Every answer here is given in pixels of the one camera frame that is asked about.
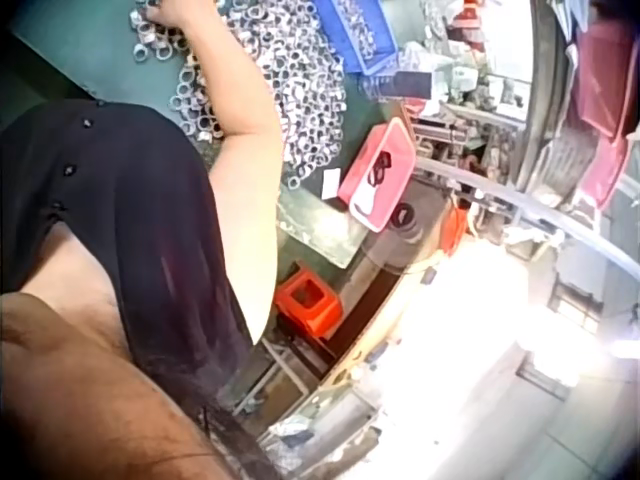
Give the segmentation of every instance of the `woman's hand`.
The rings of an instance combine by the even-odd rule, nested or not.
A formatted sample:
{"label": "woman's hand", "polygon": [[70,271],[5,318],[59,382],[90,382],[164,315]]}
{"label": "woman's hand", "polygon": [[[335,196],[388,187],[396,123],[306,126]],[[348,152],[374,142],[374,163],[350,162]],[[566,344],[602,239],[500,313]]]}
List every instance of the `woman's hand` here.
{"label": "woman's hand", "polygon": [[147,7],[147,18],[166,27],[190,30],[203,20],[218,16],[214,0],[162,0],[155,7]]}

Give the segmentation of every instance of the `blue plastic bin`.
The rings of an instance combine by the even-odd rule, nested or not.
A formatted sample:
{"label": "blue plastic bin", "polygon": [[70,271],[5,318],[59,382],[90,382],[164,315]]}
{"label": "blue plastic bin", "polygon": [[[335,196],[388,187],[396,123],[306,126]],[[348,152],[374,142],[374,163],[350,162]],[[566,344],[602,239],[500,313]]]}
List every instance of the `blue plastic bin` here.
{"label": "blue plastic bin", "polygon": [[336,0],[313,0],[329,41],[344,58],[345,72],[373,75],[395,61],[398,46],[384,16],[380,1],[357,0],[357,2],[364,13],[364,20],[375,38],[376,53],[369,60],[362,58],[358,42],[351,38],[348,23],[342,17]]}

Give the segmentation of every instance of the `window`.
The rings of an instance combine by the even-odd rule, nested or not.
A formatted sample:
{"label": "window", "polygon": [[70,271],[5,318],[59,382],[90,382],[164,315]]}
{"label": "window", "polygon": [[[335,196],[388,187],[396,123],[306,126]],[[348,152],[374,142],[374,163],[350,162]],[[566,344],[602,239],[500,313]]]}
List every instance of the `window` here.
{"label": "window", "polygon": [[535,363],[534,354],[527,352],[516,375],[564,402],[571,392],[571,386],[565,385],[558,378],[543,373],[539,367],[540,365]]}
{"label": "window", "polygon": [[548,306],[592,335],[598,330],[602,303],[596,302],[592,295],[565,285],[559,277],[556,278]]}

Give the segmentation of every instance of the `green work table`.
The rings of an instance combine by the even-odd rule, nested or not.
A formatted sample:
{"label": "green work table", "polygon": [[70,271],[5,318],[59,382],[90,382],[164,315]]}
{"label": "green work table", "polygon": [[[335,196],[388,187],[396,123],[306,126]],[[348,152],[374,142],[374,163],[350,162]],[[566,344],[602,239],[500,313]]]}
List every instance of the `green work table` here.
{"label": "green work table", "polygon": [[[134,7],[133,0],[27,0],[10,28],[91,96],[146,105],[178,122],[179,114],[169,109],[168,100],[175,94],[183,58],[134,62],[136,37],[128,23]],[[348,110],[343,149],[329,166],[341,167],[343,176],[371,126],[384,121],[378,106],[360,94],[354,78],[348,76],[345,87]],[[303,188],[283,188],[278,207],[281,229],[341,268],[349,265],[367,234],[348,213],[335,210]]]}

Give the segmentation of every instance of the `metal rod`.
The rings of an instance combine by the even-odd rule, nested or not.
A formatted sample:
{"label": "metal rod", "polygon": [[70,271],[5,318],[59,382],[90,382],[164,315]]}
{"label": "metal rod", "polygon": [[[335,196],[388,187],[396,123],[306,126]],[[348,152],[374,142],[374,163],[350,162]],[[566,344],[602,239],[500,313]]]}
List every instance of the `metal rod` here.
{"label": "metal rod", "polygon": [[287,364],[287,362],[284,361],[284,359],[280,356],[280,354],[278,354],[278,352],[276,352],[273,349],[271,344],[265,339],[262,339],[260,341],[262,342],[262,345],[264,346],[264,348],[267,349],[267,352],[269,352],[269,355],[271,355],[273,357],[273,359],[276,361],[276,363],[280,366],[280,368],[284,371],[284,373],[287,374],[287,376],[295,384],[295,386],[298,388],[298,390],[300,390],[300,392],[303,395],[309,395],[309,389],[307,388],[307,386],[300,379],[298,374],[296,372],[294,372],[293,369]]}
{"label": "metal rod", "polygon": [[251,390],[247,392],[242,401],[233,410],[232,415],[234,417],[238,416],[244,407],[256,396],[256,393],[258,393],[267,384],[267,382],[271,380],[271,378],[278,372],[278,368],[279,365],[275,362],[269,367],[260,380],[258,380]]}
{"label": "metal rod", "polygon": [[478,188],[489,195],[505,200],[518,208],[522,208],[525,215],[545,220],[563,230],[571,237],[580,240],[588,247],[591,247],[618,265],[637,281],[640,281],[640,264],[623,250],[573,218],[543,205],[529,195],[512,190],[511,188],[467,170],[455,168],[427,158],[418,157],[416,168],[452,178],[460,183]]}

